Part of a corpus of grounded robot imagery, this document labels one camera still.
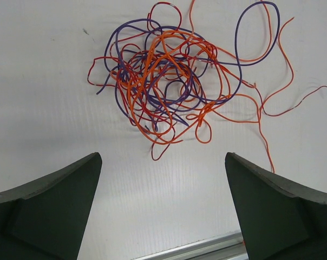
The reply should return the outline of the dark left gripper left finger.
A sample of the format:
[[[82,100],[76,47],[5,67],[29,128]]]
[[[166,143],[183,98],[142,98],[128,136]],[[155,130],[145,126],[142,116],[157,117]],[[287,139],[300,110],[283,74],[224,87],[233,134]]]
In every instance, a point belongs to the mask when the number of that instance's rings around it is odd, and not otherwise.
[[[77,259],[101,167],[95,152],[0,192],[0,259]]]

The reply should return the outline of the aluminium extrusion rail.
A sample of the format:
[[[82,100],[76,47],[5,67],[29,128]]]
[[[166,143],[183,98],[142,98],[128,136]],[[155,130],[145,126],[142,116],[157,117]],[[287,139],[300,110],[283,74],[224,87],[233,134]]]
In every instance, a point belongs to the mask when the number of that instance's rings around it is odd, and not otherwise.
[[[140,259],[248,259],[248,255],[241,233],[236,232],[143,256]]]

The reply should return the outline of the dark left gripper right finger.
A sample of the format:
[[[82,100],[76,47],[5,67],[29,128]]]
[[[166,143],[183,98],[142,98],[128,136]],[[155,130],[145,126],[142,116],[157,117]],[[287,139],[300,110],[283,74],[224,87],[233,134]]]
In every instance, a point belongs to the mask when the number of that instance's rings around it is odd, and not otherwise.
[[[327,259],[327,193],[235,153],[225,168],[249,259]]]

